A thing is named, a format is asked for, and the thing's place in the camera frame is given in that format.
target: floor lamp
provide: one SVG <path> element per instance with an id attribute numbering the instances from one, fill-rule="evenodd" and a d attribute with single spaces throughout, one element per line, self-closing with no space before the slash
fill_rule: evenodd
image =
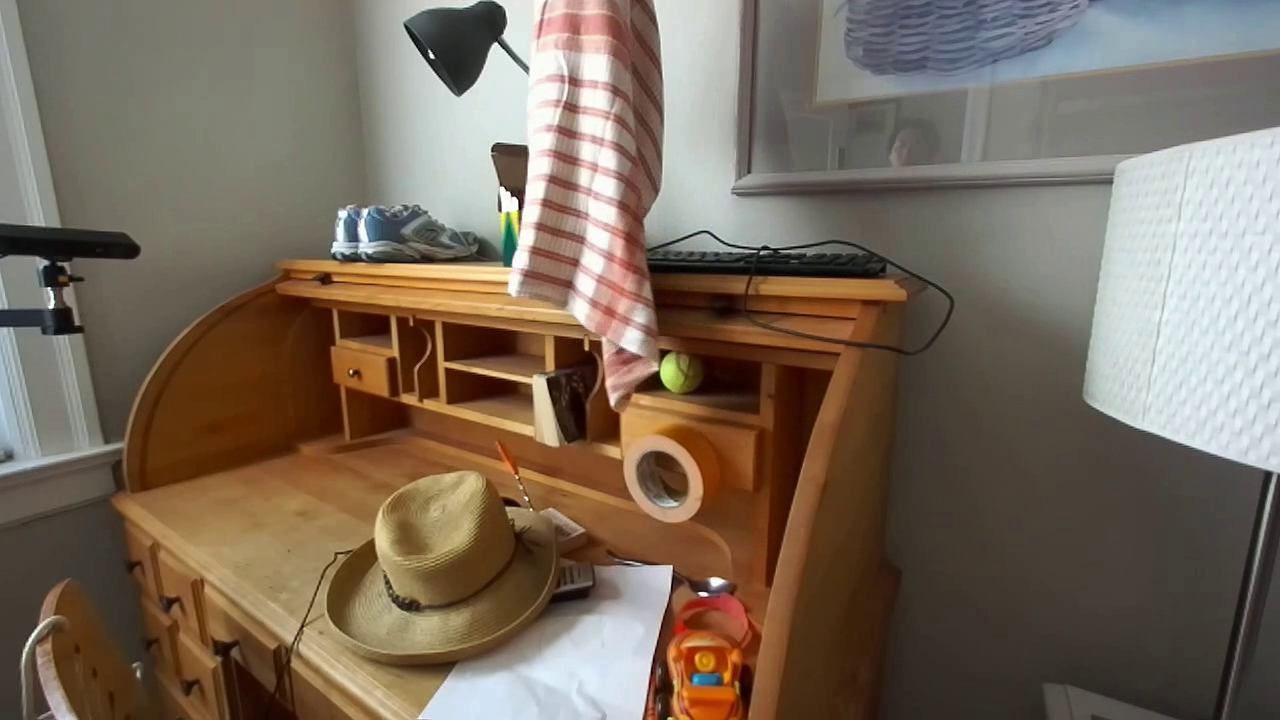
<path id="1" fill-rule="evenodd" d="M 1083 400 L 1262 473 L 1217 695 L 1217 720 L 1227 720 L 1274 542 L 1280 128 L 1114 167 Z"/>

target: desk lamp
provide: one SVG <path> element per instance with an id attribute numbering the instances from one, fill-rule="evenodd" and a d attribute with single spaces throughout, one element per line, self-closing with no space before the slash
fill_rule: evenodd
<path id="1" fill-rule="evenodd" d="M 424 51 L 440 84 L 450 87 L 450 95 L 465 95 L 475 84 L 492 43 L 500 43 L 513 66 L 528 74 L 528 66 L 503 39 L 506 11 L 492 0 L 478 0 L 472 9 L 424 9 L 404 20 L 404 34 L 414 51 Z"/>
<path id="2" fill-rule="evenodd" d="M 1114 167 L 1083 400 L 1150 436 L 1261 467 L 1217 695 L 1217 720 L 1227 720 L 1274 546 L 1280 128 Z"/>

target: red striped towel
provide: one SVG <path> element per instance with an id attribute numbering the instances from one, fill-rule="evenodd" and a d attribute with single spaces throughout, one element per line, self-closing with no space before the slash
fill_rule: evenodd
<path id="1" fill-rule="evenodd" d="M 528 87 L 506 290 L 568 309 L 599 341 L 619 408 L 654 369 L 644 212 L 658 188 L 662 82 L 651 0 L 545 0 Z"/>

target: sneaker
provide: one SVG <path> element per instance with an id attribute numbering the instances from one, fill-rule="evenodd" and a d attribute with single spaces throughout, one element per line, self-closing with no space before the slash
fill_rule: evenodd
<path id="1" fill-rule="evenodd" d="M 483 256 L 483 242 L 472 231 L 443 227 L 420 205 L 364 207 L 358 212 L 358 256 L 371 266 L 432 266 Z"/>
<path id="2" fill-rule="evenodd" d="M 332 246 L 326 246 L 332 261 L 358 261 L 356 225 L 358 225 L 358 207 L 356 205 L 335 207 Z"/>

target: paper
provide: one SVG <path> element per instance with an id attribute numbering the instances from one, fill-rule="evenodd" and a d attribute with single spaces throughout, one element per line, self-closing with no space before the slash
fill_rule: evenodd
<path id="1" fill-rule="evenodd" d="M 668 595 L 668 564 L 605 564 L 586 600 L 457 666 L 420 720 L 639 720 Z"/>

